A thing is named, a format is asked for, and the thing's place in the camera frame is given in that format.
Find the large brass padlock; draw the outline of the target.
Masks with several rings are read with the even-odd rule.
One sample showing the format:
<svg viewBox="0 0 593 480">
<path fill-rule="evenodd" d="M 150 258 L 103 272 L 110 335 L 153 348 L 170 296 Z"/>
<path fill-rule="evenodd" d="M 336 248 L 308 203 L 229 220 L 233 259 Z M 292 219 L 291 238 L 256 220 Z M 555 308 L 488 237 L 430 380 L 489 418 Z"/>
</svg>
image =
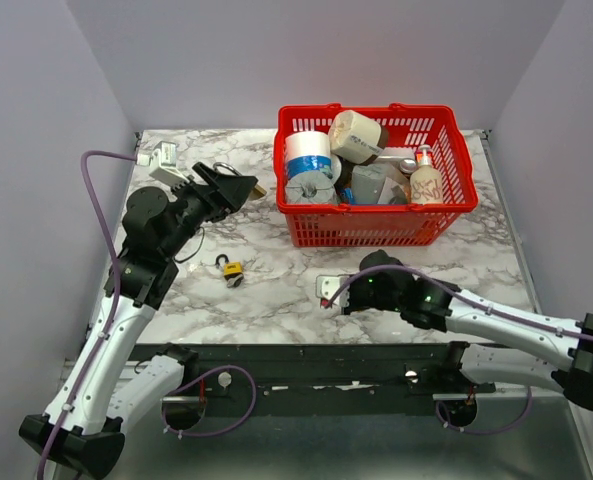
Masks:
<svg viewBox="0 0 593 480">
<path fill-rule="evenodd" d="M 257 201 L 264 198 L 267 195 L 267 190 L 262 187 L 257 180 L 252 177 L 243 175 L 234 166 L 226 162 L 215 162 L 212 165 L 213 169 L 218 173 L 227 174 L 230 176 L 240 177 L 239 184 L 246 188 L 248 193 L 248 201 Z"/>
</svg>

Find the yellow black padlock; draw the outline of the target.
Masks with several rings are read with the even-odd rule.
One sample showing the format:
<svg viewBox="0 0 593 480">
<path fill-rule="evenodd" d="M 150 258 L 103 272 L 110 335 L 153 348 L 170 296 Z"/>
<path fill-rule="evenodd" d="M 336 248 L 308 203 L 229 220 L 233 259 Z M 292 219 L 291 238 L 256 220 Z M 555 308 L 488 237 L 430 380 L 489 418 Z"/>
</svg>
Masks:
<svg viewBox="0 0 593 480">
<path fill-rule="evenodd" d="M 242 284 L 244 272 L 240 262 L 232 262 L 226 254 L 219 254 L 215 265 L 222 270 L 228 288 L 237 288 Z"/>
</svg>

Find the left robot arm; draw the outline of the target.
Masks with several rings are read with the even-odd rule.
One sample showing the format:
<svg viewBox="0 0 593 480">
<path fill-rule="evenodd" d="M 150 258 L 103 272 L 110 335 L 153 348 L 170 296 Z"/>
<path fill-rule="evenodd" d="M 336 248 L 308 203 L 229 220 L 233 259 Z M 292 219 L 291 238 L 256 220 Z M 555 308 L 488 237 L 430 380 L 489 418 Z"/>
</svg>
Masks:
<svg viewBox="0 0 593 480">
<path fill-rule="evenodd" d="M 134 424 L 167 394 L 196 387 L 196 354 L 174 346 L 127 385 L 117 385 L 178 274 L 177 254 L 203 223 L 239 211 L 257 184 L 254 176 L 222 174 L 201 162 L 193 170 L 199 182 L 186 179 L 169 192 L 141 187 L 127 198 L 126 237 L 111 253 L 105 296 L 87 342 L 57 396 L 43 413 L 26 416 L 19 429 L 43 462 L 104 479 Z"/>
</svg>

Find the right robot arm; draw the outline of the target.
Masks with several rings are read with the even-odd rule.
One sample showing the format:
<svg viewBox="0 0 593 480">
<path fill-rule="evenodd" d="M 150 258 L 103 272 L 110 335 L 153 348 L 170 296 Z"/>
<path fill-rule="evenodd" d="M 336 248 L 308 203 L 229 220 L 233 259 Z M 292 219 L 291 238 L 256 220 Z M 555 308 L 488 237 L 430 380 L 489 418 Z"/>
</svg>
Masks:
<svg viewBox="0 0 593 480">
<path fill-rule="evenodd" d="M 329 300 L 346 314 L 395 312 L 418 329 L 486 340 L 437 365 L 437 382 L 447 391 L 470 382 L 538 387 L 593 412 L 593 314 L 575 320 L 509 307 L 405 266 L 383 250 L 364 257 Z"/>
</svg>

